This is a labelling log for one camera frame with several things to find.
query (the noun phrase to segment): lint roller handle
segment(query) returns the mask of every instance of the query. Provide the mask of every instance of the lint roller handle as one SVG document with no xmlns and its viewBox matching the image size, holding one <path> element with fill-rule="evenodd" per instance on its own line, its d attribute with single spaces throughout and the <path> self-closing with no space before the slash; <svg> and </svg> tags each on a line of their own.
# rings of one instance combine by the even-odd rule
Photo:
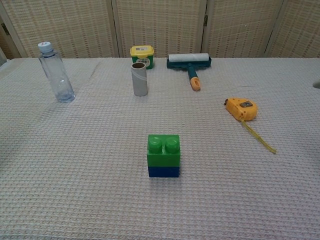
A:
<svg viewBox="0 0 320 240">
<path fill-rule="evenodd" d="M 194 91 L 199 91 L 201 89 L 201 83 L 196 73 L 196 70 L 192 64 L 188 65 L 188 74 L 192 89 Z"/>
</svg>

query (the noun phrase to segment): label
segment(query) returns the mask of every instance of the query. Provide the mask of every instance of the label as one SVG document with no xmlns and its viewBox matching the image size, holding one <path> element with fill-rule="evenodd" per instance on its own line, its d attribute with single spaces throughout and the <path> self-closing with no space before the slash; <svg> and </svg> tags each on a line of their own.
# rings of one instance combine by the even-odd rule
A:
<svg viewBox="0 0 320 240">
<path fill-rule="evenodd" d="M 135 50 L 137 50 L 137 51 L 147 51 L 148 47 L 147 46 L 136 47 Z"/>
<path fill-rule="evenodd" d="M 150 66 L 150 59 L 149 58 L 138 58 L 136 63 L 144 63 L 146 67 Z"/>
</svg>

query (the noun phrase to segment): white roller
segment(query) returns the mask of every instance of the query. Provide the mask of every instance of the white roller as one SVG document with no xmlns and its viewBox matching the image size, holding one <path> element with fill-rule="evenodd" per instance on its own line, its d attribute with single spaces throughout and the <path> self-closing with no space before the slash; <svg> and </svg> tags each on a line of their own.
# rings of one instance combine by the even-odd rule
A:
<svg viewBox="0 0 320 240">
<path fill-rule="evenodd" d="M 169 54 L 169 62 L 199 62 L 209 61 L 208 53 L 184 53 L 184 54 Z"/>
</svg>

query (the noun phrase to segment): orange handle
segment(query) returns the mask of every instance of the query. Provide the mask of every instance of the orange handle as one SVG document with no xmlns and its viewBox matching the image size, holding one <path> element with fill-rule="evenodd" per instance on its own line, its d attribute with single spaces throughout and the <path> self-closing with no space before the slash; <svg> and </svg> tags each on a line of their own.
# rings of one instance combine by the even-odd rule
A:
<svg viewBox="0 0 320 240">
<path fill-rule="evenodd" d="M 200 91 L 201 89 L 201 83 L 198 77 L 194 76 L 190 79 L 191 87 L 194 91 Z"/>
</svg>

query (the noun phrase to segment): plastic bottle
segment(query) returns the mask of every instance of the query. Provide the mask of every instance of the plastic bottle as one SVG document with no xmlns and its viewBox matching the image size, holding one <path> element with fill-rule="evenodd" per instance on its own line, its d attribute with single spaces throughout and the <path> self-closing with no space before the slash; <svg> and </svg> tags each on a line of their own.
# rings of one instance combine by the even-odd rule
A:
<svg viewBox="0 0 320 240">
<path fill-rule="evenodd" d="M 38 48 L 41 52 L 39 60 L 56 99 L 62 103 L 71 102 L 76 96 L 60 53 L 53 49 L 49 41 L 40 42 Z"/>
</svg>

